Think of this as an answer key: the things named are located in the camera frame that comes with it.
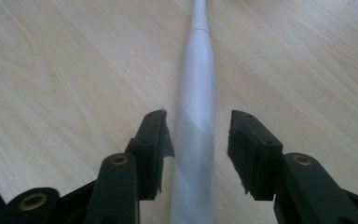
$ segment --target wooden table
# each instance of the wooden table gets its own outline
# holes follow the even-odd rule
[[[174,141],[190,0],[0,1],[0,193],[64,195],[162,107]],[[227,157],[232,109],[358,193],[358,1],[211,0],[216,223],[275,223]],[[168,223],[173,159],[142,223]]]

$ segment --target white cylindrical object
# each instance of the white cylindrical object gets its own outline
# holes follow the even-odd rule
[[[175,141],[171,224],[214,223],[214,66],[205,0],[195,0]]]

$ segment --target brass ring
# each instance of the brass ring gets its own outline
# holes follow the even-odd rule
[[[40,206],[42,206],[48,200],[48,195],[46,193],[35,193],[24,198],[19,208],[21,211],[31,211]]]
[[[129,158],[126,156],[121,156],[121,155],[115,156],[111,160],[112,164],[114,164],[114,165],[122,165],[122,164],[127,163],[127,161],[129,161]]]
[[[311,165],[312,161],[306,157],[303,156],[294,156],[293,160],[301,165]]]

